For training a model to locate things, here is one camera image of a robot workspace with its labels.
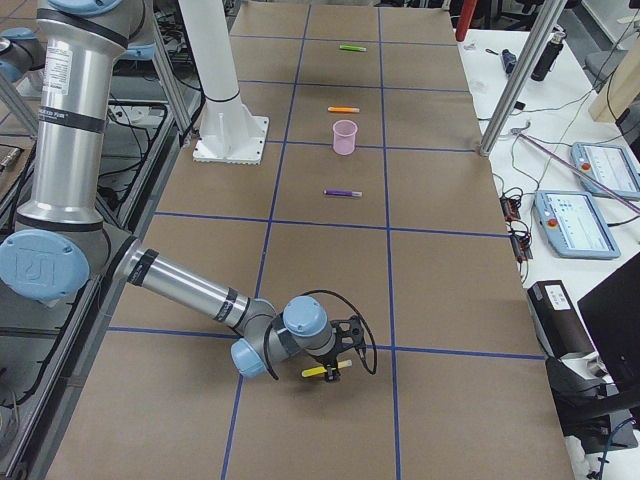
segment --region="white desk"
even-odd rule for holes
[[[459,44],[460,55],[478,118],[491,116],[507,83],[501,58],[487,53],[485,49],[501,52],[508,48],[519,56],[527,35],[526,32],[470,30],[465,41]],[[570,49],[565,46],[546,79],[543,82],[528,81],[519,100],[526,104],[525,110],[559,107],[582,97],[590,89],[591,84],[582,72],[578,61]],[[570,145],[577,141],[601,142],[618,137],[620,132],[615,125],[596,123],[589,116],[588,107],[595,97],[596,94],[591,92],[585,97],[584,103],[582,101],[573,103],[558,111],[521,113],[511,116],[503,132],[506,134],[512,127],[522,127],[527,120],[530,120],[531,127],[527,133],[549,142],[562,141]],[[574,116],[575,121],[567,130]],[[480,122],[483,131],[487,123],[486,121]],[[520,187],[525,193],[533,192],[535,182],[511,166],[510,150],[514,139],[514,136],[509,135],[497,142],[490,155],[493,172],[504,179],[505,190],[511,187]],[[617,138],[609,143],[627,146],[623,138]],[[569,158],[570,149],[568,146],[551,145],[550,149],[556,151],[563,158]],[[514,153],[515,164],[518,168],[534,178],[539,179],[542,176],[547,161],[547,156],[543,152],[519,140],[515,144]],[[555,160],[551,160],[551,162],[540,183],[541,189],[584,190],[579,179],[573,173],[558,165]],[[496,186],[500,191],[499,180],[496,180]],[[607,222],[618,222],[633,216],[633,212],[614,200],[598,198],[596,201]],[[640,220],[638,220],[612,229],[622,252],[620,258],[604,261],[562,259],[554,254],[549,247],[544,232],[539,226],[533,224],[532,203],[533,196],[526,195],[521,207],[521,216],[531,227],[533,235],[532,253],[534,258],[528,262],[529,273],[524,282],[525,288],[539,280],[560,279],[572,300],[577,302],[640,250]],[[588,456],[589,463],[594,470],[599,468],[597,457],[598,455]],[[605,469],[607,480],[638,479],[640,449],[611,452],[607,458],[611,462]]]

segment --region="light blue cap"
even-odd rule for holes
[[[327,325],[327,312],[313,297],[296,297],[282,312],[284,326],[298,337],[313,337]]]
[[[35,40],[38,38],[35,33],[26,27],[9,28],[0,33],[0,37],[4,37],[7,40]]]
[[[14,83],[22,78],[22,72],[7,62],[0,61],[0,74],[9,82]]]
[[[92,17],[107,13],[116,8],[122,0],[49,0],[53,8],[77,15],[79,17]]]
[[[135,47],[129,47],[129,49],[122,54],[119,60],[153,60],[155,54],[155,43],[151,43],[149,45],[137,45]]]
[[[253,378],[267,371],[258,352],[244,338],[231,345],[231,358],[243,377]]]
[[[89,272],[82,250],[54,232],[23,230],[0,245],[0,278],[32,300],[48,302],[77,292]]]

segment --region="green marker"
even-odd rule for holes
[[[340,45],[340,50],[348,50],[350,52],[366,52],[365,47],[355,47],[353,45]]]

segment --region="red pole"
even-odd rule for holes
[[[476,10],[476,3],[478,3],[478,0],[464,0],[460,18],[458,19],[458,26],[456,27],[456,40],[458,42],[462,42],[464,37],[467,36],[467,30],[469,30],[469,25],[473,20],[473,12]]]

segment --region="pink cup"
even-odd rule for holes
[[[356,149],[358,125],[351,120],[338,120],[333,124],[333,151],[338,155],[349,155]]]

